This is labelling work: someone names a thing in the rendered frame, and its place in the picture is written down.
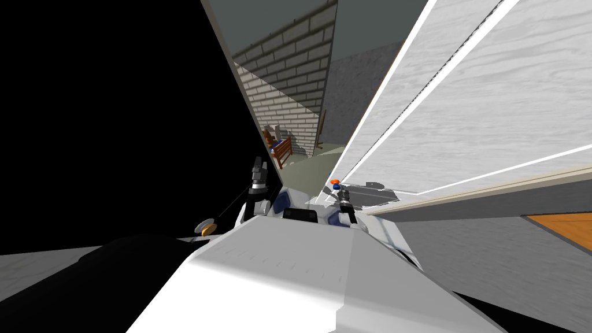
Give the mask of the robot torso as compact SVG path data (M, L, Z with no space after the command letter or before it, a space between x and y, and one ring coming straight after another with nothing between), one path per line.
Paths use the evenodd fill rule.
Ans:
M256 216L188 256L126 333L507 333L354 228Z

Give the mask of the tan round door knob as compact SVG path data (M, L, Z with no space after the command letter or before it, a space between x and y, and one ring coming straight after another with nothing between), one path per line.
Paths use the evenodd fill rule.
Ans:
M194 229L194 233L200 236L209 236L215 232L217 224L213 218L206 219L199 223Z

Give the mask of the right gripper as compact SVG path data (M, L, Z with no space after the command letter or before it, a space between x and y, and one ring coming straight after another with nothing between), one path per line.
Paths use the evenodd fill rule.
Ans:
M341 187L337 192L339 207L342 213L353 213L355 212L352 204L350 203L349 191L344 187Z

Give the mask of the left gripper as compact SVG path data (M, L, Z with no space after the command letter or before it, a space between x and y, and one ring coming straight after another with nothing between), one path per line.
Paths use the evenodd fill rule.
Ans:
M249 188L249 194L262 194L268 191L267 173L267 162L264 161L261 164L261 157L256 157L253 165L252 184Z

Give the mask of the white panelled door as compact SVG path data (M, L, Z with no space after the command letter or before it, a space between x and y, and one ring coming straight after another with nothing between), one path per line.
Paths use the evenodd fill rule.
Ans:
M400 206L592 166L592 0L427 0L331 178Z

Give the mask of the brown wooden chair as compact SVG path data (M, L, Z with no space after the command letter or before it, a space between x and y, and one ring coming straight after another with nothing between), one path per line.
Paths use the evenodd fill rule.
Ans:
M262 134L272 158L276 160L278 168L282 169L287 159L293 155L291 137L283 137L279 125L266 125Z

